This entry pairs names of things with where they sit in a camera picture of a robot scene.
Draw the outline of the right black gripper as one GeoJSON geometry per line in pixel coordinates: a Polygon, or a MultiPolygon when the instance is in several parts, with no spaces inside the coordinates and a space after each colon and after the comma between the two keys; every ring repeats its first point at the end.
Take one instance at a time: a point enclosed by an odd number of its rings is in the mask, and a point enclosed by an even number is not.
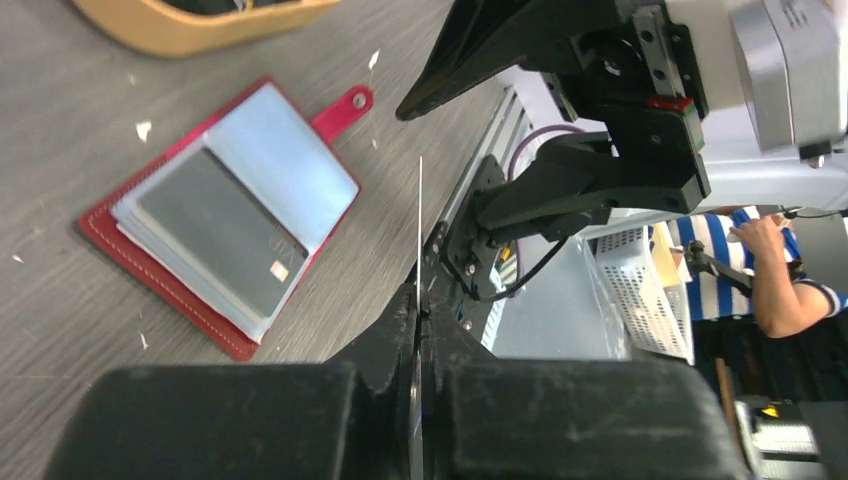
{"type": "Polygon", "coordinates": [[[663,3],[455,1],[395,116],[419,118],[516,65],[558,75],[573,113],[603,123],[615,155],[548,140],[516,179],[477,195],[476,226],[494,242],[557,241],[613,208],[688,214],[710,189],[668,23],[663,3]]]}

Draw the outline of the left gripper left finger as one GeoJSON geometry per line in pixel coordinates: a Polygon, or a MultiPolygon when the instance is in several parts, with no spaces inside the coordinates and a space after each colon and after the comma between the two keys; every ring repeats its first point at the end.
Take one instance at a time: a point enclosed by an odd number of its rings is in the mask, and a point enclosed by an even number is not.
{"type": "Polygon", "coordinates": [[[83,397],[48,479],[409,479],[413,286],[318,364],[135,366],[83,397]]]}

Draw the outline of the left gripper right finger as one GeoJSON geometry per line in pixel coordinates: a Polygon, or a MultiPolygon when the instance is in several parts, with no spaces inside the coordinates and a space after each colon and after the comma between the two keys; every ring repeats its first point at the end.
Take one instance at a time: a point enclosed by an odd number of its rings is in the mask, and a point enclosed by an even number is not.
{"type": "Polygon", "coordinates": [[[745,479],[718,401],[664,360],[500,359],[421,298],[427,479],[745,479]]]}

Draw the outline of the red card holder wallet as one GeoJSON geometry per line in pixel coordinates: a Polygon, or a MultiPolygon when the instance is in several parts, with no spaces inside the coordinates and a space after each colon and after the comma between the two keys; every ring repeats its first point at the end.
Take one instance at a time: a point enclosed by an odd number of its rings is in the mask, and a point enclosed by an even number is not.
{"type": "Polygon", "coordinates": [[[306,118],[263,77],[82,214],[79,229],[247,361],[360,193],[333,142],[374,102],[357,84],[306,118]]]}

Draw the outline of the tan oval tray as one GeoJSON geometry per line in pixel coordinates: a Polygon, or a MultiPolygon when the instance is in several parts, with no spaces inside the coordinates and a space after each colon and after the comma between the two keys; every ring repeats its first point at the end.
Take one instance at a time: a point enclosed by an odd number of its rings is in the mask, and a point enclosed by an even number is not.
{"type": "Polygon", "coordinates": [[[101,31],[133,50],[183,58],[304,27],[335,1],[285,1],[218,15],[200,15],[165,1],[77,0],[73,5],[101,31]]]}

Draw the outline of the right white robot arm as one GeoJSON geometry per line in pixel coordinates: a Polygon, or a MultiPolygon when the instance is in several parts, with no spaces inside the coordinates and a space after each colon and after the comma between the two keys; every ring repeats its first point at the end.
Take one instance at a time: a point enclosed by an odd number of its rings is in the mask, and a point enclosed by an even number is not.
{"type": "Polygon", "coordinates": [[[557,241],[614,208],[847,202],[843,1],[457,1],[402,121],[512,67],[606,147],[553,138],[460,214],[473,238],[557,241]]]}

